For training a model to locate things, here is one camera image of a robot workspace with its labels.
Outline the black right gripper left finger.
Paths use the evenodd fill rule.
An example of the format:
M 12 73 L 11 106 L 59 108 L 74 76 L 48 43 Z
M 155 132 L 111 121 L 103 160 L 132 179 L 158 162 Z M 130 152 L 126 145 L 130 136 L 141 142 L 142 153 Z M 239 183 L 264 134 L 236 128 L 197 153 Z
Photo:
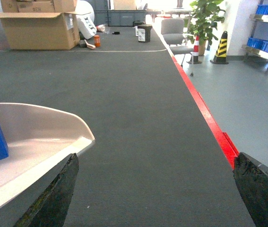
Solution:
M 59 174 L 14 226 L 62 227 L 73 196 L 78 170 L 78 157 L 73 153 Z

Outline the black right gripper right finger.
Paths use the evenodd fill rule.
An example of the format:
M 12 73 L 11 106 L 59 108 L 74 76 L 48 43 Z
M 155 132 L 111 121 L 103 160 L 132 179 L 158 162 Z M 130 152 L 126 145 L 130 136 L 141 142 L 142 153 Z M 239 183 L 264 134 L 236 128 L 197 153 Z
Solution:
M 268 227 L 268 167 L 246 153 L 234 159 L 233 176 L 257 227 Z

